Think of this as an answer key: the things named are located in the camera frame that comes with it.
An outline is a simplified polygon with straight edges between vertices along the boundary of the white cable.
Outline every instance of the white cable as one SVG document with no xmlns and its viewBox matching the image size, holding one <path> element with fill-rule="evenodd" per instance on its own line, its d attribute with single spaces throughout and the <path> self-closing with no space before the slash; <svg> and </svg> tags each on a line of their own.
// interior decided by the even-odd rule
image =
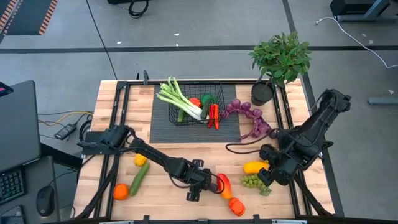
<svg viewBox="0 0 398 224">
<path fill-rule="evenodd" d="M 381 60 L 381 62 L 384 64 L 384 66 L 385 66 L 386 68 L 398 67 L 398 65 L 391 65 L 391 66 L 388 66 L 388 65 L 385 63 L 385 61 L 383 60 L 383 58 L 381 58 L 375 51 L 373 51 L 373 50 L 367 48 L 367 47 L 366 47 L 365 45 L 363 45 L 361 42 L 359 42 L 358 40 L 356 40 L 352 35 L 349 35 L 349 34 L 340 26 L 340 23 L 339 23 L 335 18 L 332 18 L 332 17 L 325 17 L 325 18 L 323 18 L 323 19 L 319 19 L 318 21 L 316 21 L 315 24 L 318 25 L 320 22 L 324 21 L 325 19 L 331 19 L 331 20 L 335 21 L 335 22 L 337 23 L 338 27 L 341 29 L 341 31 L 343 31 L 343 33 L 344 33 L 345 35 L 347 35 L 347 36 L 350 37 L 351 39 L 355 40 L 355 42 L 359 43 L 360 46 L 362 46 L 362 47 L 365 48 L 366 50 L 368 50 L 368 51 L 372 52 L 374 55 L 376 55 L 376 56 Z"/>
</svg>

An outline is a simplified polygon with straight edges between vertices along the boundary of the yellow cable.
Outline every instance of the yellow cable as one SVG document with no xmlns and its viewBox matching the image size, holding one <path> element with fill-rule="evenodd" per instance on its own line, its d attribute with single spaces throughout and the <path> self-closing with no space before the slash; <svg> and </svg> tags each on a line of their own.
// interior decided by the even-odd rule
<svg viewBox="0 0 398 224">
<path fill-rule="evenodd" d="M 69 114 L 64 115 L 62 118 L 60 118 L 60 119 L 59 119 L 58 121 L 56 121 L 56 122 L 53 122 L 52 124 L 47 124 L 45 121 L 41 121 L 41 120 L 39 120 L 39 123 L 43 123 L 43 124 L 45 124 L 45 125 L 47 125 L 47 126 L 49 126 L 49 127 L 52 127 L 52 126 L 58 124 L 59 122 L 61 122 L 63 119 L 65 119 L 65 118 L 67 118 L 67 117 L 69 117 L 70 115 L 73 115 L 73 114 L 89 114 L 89 115 L 93 115 L 92 113 L 83 112 L 83 111 L 81 111 L 81 112 L 72 112 L 72 113 L 69 113 Z"/>
</svg>

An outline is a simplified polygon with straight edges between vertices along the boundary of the keyboard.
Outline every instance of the keyboard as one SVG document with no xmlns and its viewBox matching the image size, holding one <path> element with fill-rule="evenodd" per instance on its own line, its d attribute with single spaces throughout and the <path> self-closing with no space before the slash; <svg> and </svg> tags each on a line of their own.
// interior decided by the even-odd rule
<svg viewBox="0 0 398 224">
<path fill-rule="evenodd" d="M 25 194 L 24 178 L 22 167 L 0 174 L 0 205 Z"/>
</svg>

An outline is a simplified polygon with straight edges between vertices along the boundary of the green plant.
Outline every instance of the green plant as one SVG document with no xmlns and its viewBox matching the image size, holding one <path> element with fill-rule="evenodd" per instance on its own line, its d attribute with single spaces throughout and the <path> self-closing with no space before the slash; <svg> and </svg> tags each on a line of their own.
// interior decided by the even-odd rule
<svg viewBox="0 0 398 224">
<path fill-rule="evenodd" d="M 268 75 L 269 81 L 279 86 L 294 81 L 301 73 L 310 68 L 310 57 L 308 54 L 308 42 L 299 42 L 297 31 L 289 35 L 275 35 L 268 42 L 261 42 L 254 47 L 249 55 L 253 58 L 254 68 L 256 65 L 261 71 L 261 76 Z"/>
</svg>

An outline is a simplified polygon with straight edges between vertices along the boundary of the potted plant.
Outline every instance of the potted plant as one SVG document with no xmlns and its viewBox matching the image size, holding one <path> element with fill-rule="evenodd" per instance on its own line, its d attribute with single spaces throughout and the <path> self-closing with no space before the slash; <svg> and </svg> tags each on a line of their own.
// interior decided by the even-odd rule
<svg viewBox="0 0 398 224">
<path fill-rule="evenodd" d="M 275 35 L 268 42 L 261 42 L 254 47 L 249 55 L 253 58 L 254 68 L 256 65 L 261 71 L 256 84 L 251 90 L 251 101 L 256 106 L 261 106 L 273 97 L 271 85 L 279 85 L 282 88 L 287 83 L 294 81 L 299 74 L 304 74 L 310 68 L 310 57 L 308 54 L 308 42 L 299 42 L 297 31 L 289 35 Z M 262 82 L 262 76 L 269 76 L 268 81 Z"/>
</svg>

